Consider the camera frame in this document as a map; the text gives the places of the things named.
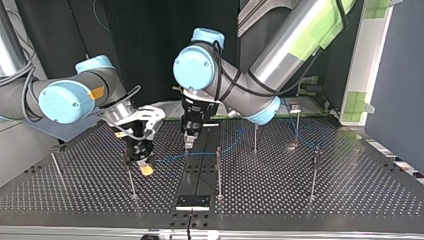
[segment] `work surface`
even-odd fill
[[[424,186],[325,118],[305,118],[300,125],[294,150],[288,119],[260,127],[255,154],[254,125],[224,120],[205,128],[195,153],[185,156],[180,123],[165,122],[154,142],[154,174],[142,177],[132,168],[138,199],[131,198],[122,161],[125,145],[103,125],[56,154],[61,174],[48,159],[1,189],[0,225],[424,232]],[[322,161],[311,199],[316,144]],[[180,195],[209,195],[210,211],[176,211]]]

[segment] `black cable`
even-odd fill
[[[187,224],[187,239],[188,240],[191,240],[190,226],[191,226],[192,217],[193,217],[193,210],[191,210],[190,212],[190,218],[188,219],[188,224]]]
[[[346,12],[344,10],[342,0],[336,0],[337,9],[339,10],[340,17],[342,18],[344,30],[349,29],[349,19],[347,19]]]
[[[219,95],[219,92],[220,92],[220,88],[221,88],[221,82],[222,82],[222,76],[221,76],[221,73],[222,74],[224,74],[224,76],[227,78],[227,80],[228,81],[230,81],[230,83],[232,84],[232,85],[234,85],[234,86],[236,86],[236,87],[238,87],[238,88],[240,88],[241,90],[243,90],[243,91],[245,91],[245,92],[248,92],[248,93],[250,93],[250,94],[252,94],[252,95],[255,95],[255,96],[259,96],[259,97],[275,97],[275,96],[280,96],[280,95],[283,95],[283,94],[285,94],[285,93],[287,93],[287,92],[289,92],[289,91],[291,91],[293,88],[295,88],[298,84],[299,84],[299,82],[300,82],[300,80],[302,80],[302,78],[303,77],[305,77],[305,75],[308,73],[308,71],[311,69],[311,67],[312,67],[312,65],[315,63],[315,61],[318,59],[318,57],[319,57],[319,55],[324,51],[322,48],[318,48],[318,50],[316,51],[316,53],[315,53],[315,55],[314,55],[314,57],[311,59],[311,61],[309,62],[309,64],[308,64],[308,66],[306,67],[306,69],[305,69],[305,71],[302,73],[302,75],[296,80],[296,82],[292,85],[292,86],[290,86],[289,88],[287,88],[287,89],[283,89],[283,90],[281,90],[281,91],[279,91],[279,92],[275,92],[275,91],[273,91],[272,93],[260,93],[260,92],[256,92],[256,91],[253,91],[253,90],[250,90],[250,89],[248,89],[248,88],[246,88],[246,87],[244,87],[244,86],[242,86],[242,85],[240,85],[240,84],[238,84],[237,83],[237,81],[238,81],[238,79],[236,79],[236,78],[231,78],[230,77],[230,75],[227,73],[227,71],[225,71],[225,69],[222,67],[222,49],[221,49],[221,46],[219,46],[219,43],[218,42],[214,42],[214,44],[210,44],[210,43],[208,43],[208,42],[204,42],[204,41],[194,41],[194,42],[192,42],[190,45],[193,45],[193,44],[196,44],[196,43],[203,43],[203,44],[207,44],[207,45],[209,45],[209,46],[212,46],[212,49],[213,49],[213,51],[211,52],[209,49],[207,49],[207,48],[204,48],[206,51],[208,51],[209,52],[209,54],[214,58],[214,61],[216,62],[216,64],[218,65],[218,73],[220,73],[219,75],[218,75],[218,82],[217,82],[217,89],[216,89],[216,93],[215,93],[215,97],[214,97],[214,99],[215,99],[215,101],[217,101],[218,100],[218,95]],[[230,92],[228,92],[228,89],[227,89],[227,91],[226,91],[226,93],[224,94],[224,95],[229,95],[230,94]]]
[[[71,13],[72,20],[73,20],[73,21],[74,21],[74,23],[75,23],[75,27],[76,27],[76,29],[77,29],[78,37],[79,37],[79,39],[81,40],[81,43],[82,43],[82,46],[83,46],[83,48],[84,48],[85,54],[88,56],[88,49],[87,49],[87,46],[85,45],[84,38],[82,37],[81,29],[80,29],[80,27],[78,26],[77,19],[76,19],[75,14],[74,14],[74,10],[72,9],[72,5],[71,5],[71,3],[70,3],[69,1],[70,1],[70,0],[66,0],[66,3],[68,4],[69,12]]]
[[[231,83],[233,83],[236,87],[238,87],[238,88],[240,88],[241,90],[243,90],[243,91],[245,91],[245,92],[248,92],[248,93],[250,93],[250,94],[253,94],[253,95],[256,95],[256,96],[259,96],[259,97],[275,97],[275,96],[280,96],[280,95],[282,95],[282,94],[285,94],[285,93],[287,93],[287,92],[289,92],[289,91],[291,91],[293,88],[295,88],[298,84],[299,84],[299,82],[300,82],[300,80],[302,80],[302,78],[306,75],[306,73],[308,73],[308,71],[309,71],[309,69],[312,67],[312,65],[315,63],[315,61],[317,60],[317,58],[318,58],[318,56],[321,54],[323,52],[323,49],[322,48],[319,48],[318,49],[318,51],[316,52],[316,54],[315,54],[315,56],[312,58],[312,60],[309,62],[309,64],[308,64],[308,66],[306,67],[306,69],[305,69],[305,71],[302,73],[302,75],[299,77],[299,79],[292,85],[292,86],[290,86],[289,88],[287,88],[287,89],[284,89],[284,90],[281,90],[281,91],[279,91],[279,92],[274,92],[274,93],[270,93],[270,94],[267,94],[267,93],[259,93],[259,92],[256,92],[256,91],[253,91],[253,90],[250,90],[250,89],[248,89],[248,88],[245,88],[245,87],[243,87],[243,86],[241,86],[240,84],[238,84],[237,82],[234,82],[233,81],[233,79],[231,79],[231,77],[228,75],[228,73],[225,71],[225,69],[222,69],[222,71],[223,71],[223,74],[225,75],[225,77],[231,82]]]
[[[340,113],[336,110],[336,106],[334,106],[334,104],[331,102],[330,98],[328,97],[328,94],[327,94],[327,91],[325,91],[325,87],[324,87],[324,85],[321,85],[321,88],[322,88],[322,92],[323,92],[323,93],[324,93],[324,95],[325,95],[325,98],[327,98],[327,101],[330,103],[330,106],[332,106],[332,107],[333,107],[334,112],[336,112],[337,116],[338,116],[338,117],[339,117],[339,119],[340,119]]]
[[[215,54],[218,54],[218,56],[222,56],[222,49],[221,46],[219,45],[218,41],[214,41],[213,44],[213,51]],[[214,101],[216,102],[219,99],[219,93],[221,91],[221,83],[222,83],[222,57],[218,58],[218,79],[217,79],[217,85],[216,85],[216,92],[215,92],[215,97],[214,97]]]
[[[110,29],[108,27],[106,27],[106,25],[104,25],[102,23],[102,21],[100,21],[99,16],[97,16],[96,2],[97,2],[97,0],[94,0],[93,1],[93,14],[94,14],[94,17],[96,18],[96,20],[97,20],[97,22],[99,23],[100,26],[102,26],[106,31],[110,32]]]

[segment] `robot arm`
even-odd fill
[[[198,28],[190,46],[174,62],[175,79],[185,88],[185,97],[206,93],[210,97],[204,102],[222,102],[249,121],[264,125],[280,107],[278,96],[284,92],[279,91],[311,55],[326,48],[343,29],[345,16],[340,13],[349,12],[354,3],[300,1],[247,73],[221,58],[223,34]]]
[[[27,81],[16,79],[0,87],[0,96],[8,104],[1,104],[0,116],[24,119],[24,111],[33,116],[47,117],[60,124],[70,124],[92,114],[98,107],[101,119],[114,130],[116,136],[127,143],[127,156],[136,161],[141,170],[148,167],[153,151],[153,137],[165,113],[158,108],[136,108],[118,75],[106,56],[98,56],[76,65],[77,75],[64,79],[34,81],[24,91]],[[25,107],[22,94],[26,92]]]

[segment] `dark background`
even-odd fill
[[[172,90],[172,86],[178,85],[172,74],[172,64],[190,42],[196,27],[224,33],[224,58],[246,71],[290,11],[272,10],[238,39],[237,15],[240,3],[245,2],[16,0],[49,78],[72,76],[76,63],[104,54],[117,68],[127,90],[137,84],[142,86],[142,91],[133,98],[138,105],[179,99],[179,92]],[[338,108],[343,99],[362,9],[363,1],[358,2],[351,14],[352,27],[340,34],[307,74],[317,75],[321,82],[327,82],[329,98]],[[286,95],[295,94],[296,89]]]

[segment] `white panel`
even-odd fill
[[[0,132],[0,187],[49,155],[57,143],[24,124]]]
[[[365,126],[367,113],[362,114],[359,123],[342,121],[347,93],[366,92],[365,102],[370,103],[392,11],[393,7],[389,8],[385,18],[361,21],[341,109],[340,122],[343,125]]]

